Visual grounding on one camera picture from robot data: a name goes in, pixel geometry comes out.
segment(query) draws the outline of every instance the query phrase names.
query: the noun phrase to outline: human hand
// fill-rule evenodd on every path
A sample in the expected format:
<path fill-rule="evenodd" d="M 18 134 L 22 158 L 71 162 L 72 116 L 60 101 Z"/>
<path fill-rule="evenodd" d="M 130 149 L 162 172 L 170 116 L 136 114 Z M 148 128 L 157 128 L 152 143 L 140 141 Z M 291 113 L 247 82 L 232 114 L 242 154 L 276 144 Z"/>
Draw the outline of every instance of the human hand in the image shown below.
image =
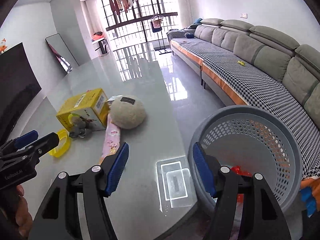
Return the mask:
<path fill-rule="evenodd" d="M 29 232 L 32 227 L 32 217 L 28 210 L 28 203 L 24 196 L 24 189 L 21 185 L 17 186 L 18 195 L 20 196 L 20 201 L 18 204 L 18 209 L 16 213 L 16 223 L 19 226 L 19 233 L 23 237 L 28 237 Z"/>

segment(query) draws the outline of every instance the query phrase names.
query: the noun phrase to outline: silver screw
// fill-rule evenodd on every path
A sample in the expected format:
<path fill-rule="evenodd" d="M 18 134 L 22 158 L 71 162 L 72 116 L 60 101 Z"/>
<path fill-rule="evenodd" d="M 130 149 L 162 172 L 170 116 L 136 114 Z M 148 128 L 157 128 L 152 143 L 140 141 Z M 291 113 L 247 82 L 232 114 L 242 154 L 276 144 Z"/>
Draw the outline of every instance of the silver screw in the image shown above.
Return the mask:
<path fill-rule="evenodd" d="M 260 173 L 256 173 L 254 176 L 255 176 L 256 179 L 258 179 L 258 180 L 262 180 L 262 179 L 263 179 L 263 176 L 262 176 Z"/>
<path fill-rule="evenodd" d="M 59 173 L 58 177 L 59 177 L 59 179 L 63 179 L 66 177 L 66 175 L 67 174 L 65 172 L 61 172 L 61 173 Z"/>
<path fill-rule="evenodd" d="M 99 165 L 93 166 L 91 169 L 93 172 L 98 172 L 101 170 L 101 167 Z"/>
<path fill-rule="evenodd" d="M 223 173 L 228 173 L 230 171 L 230 169 L 226 166 L 223 166 L 220 168 L 220 170 L 223 172 Z"/>

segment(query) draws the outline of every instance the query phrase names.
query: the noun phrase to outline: barcode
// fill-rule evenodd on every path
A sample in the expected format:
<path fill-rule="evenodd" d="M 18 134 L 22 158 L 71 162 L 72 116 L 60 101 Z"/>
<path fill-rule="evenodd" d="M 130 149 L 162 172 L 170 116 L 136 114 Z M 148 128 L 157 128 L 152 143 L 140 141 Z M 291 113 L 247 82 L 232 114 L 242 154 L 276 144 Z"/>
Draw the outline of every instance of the barcode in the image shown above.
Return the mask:
<path fill-rule="evenodd" d="M 98 103 L 97 103 L 97 108 L 100 109 L 100 107 L 102 106 L 102 103 L 104 101 L 104 97 L 103 95 L 100 96 Z"/>
<path fill-rule="evenodd" d="M 75 104 L 75 106 L 74 106 L 73 108 L 78 107 L 84 97 L 85 97 L 85 94 L 83 94 L 83 95 L 79 98 L 79 100 L 77 101 L 77 103 Z"/>

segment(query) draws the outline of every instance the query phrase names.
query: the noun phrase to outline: pink package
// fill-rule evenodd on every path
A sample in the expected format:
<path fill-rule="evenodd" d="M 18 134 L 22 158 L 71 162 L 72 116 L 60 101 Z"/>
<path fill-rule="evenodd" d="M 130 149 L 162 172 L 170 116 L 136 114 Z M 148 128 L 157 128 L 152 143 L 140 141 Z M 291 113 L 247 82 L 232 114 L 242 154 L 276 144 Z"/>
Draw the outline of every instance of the pink package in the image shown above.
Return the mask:
<path fill-rule="evenodd" d="M 112 123 L 111 117 L 108 114 L 106 136 L 103 143 L 102 156 L 99 164 L 108 155 L 115 154 L 120 146 L 120 128 Z"/>

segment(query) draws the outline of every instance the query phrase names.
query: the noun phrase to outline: black and white checkered blanket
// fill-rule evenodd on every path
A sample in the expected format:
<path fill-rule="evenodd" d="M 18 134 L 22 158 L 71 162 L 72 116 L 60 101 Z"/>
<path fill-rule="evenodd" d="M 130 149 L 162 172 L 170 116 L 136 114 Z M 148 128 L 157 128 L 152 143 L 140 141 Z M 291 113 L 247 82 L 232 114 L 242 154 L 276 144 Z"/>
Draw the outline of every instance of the black and white checkered blanket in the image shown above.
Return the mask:
<path fill-rule="evenodd" d="M 289 91 L 255 66 L 237 63 L 233 52 L 200 39 L 173 38 L 181 47 L 203 59 L 249 105 L 262 108 L 284 122 L 301 150 L 303 178 L 320 177 L 320 131 Z"/>
<path fill-rule="evenodd" d="M 189 30 L 189 29 L 182 29 L 182 30 L 178 30 L 178 31 L 170 31 L 167 32 L 167 38 L 170 44 L 170 41 L 174 38 L 185 38 L 185 34 L 186 33 L 190 33 L 190 34 L 195 34 L 196 30 Z"/>

